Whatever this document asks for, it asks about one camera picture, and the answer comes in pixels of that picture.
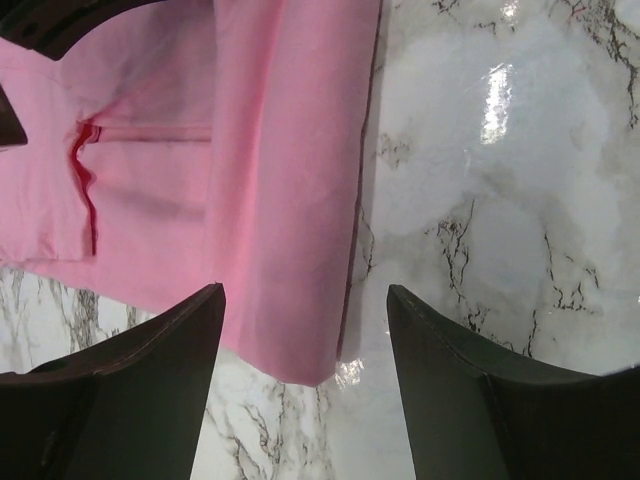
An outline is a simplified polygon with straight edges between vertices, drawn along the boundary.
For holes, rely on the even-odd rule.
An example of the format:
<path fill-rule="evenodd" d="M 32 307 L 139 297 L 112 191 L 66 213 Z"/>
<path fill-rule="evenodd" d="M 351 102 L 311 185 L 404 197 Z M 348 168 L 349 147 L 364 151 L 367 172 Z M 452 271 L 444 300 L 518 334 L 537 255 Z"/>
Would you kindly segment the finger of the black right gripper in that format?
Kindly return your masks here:
<path fill-rule="evenodd" d="M 51 60 L 106 21 L 149 0 L 1 1 L 1 38 Z"/>
<path fill-rule="evenodd" d="M 4 88 L 0 87 L 0 148 L 2 151 L 6 151 L 26 144 L 26 132 Z"/>

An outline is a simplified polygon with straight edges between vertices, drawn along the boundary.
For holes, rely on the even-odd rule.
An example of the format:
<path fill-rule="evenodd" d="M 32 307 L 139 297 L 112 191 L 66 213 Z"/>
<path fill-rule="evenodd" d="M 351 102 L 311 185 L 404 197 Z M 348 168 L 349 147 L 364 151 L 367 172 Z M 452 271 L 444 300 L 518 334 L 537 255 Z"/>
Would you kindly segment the pink t shirt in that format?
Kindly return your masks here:
<path fill-rule="evenodd" d="M 159 313 L 223 285 L 222 343 L 335 369 L 377 1 L 164 1 L 59 61 L 8 41 L 28 136 L 1 155 L 1 262 Z"/>

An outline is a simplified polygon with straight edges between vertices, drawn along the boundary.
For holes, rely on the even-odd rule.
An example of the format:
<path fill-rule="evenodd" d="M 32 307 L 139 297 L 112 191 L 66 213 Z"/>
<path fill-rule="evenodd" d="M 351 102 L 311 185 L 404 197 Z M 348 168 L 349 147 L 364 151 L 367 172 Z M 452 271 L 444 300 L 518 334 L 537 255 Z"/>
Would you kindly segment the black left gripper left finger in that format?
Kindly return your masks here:
<path fill-rule="evenodd" d="M 189 478 L 225 304 L 208 285 L 90 348 L 2 374 L 2 478 Z"/>

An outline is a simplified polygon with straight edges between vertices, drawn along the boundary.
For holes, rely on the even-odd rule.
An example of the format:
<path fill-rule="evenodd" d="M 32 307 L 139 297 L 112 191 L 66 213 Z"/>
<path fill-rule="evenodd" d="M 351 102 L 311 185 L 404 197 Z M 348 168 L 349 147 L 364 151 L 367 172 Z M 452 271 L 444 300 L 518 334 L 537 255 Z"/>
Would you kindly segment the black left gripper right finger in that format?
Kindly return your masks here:
<path fill-rule="evenodd" d="M 393 285 L 387 312 L 419 479 L 635 479 L 639 371 L 515 353 Z"/>

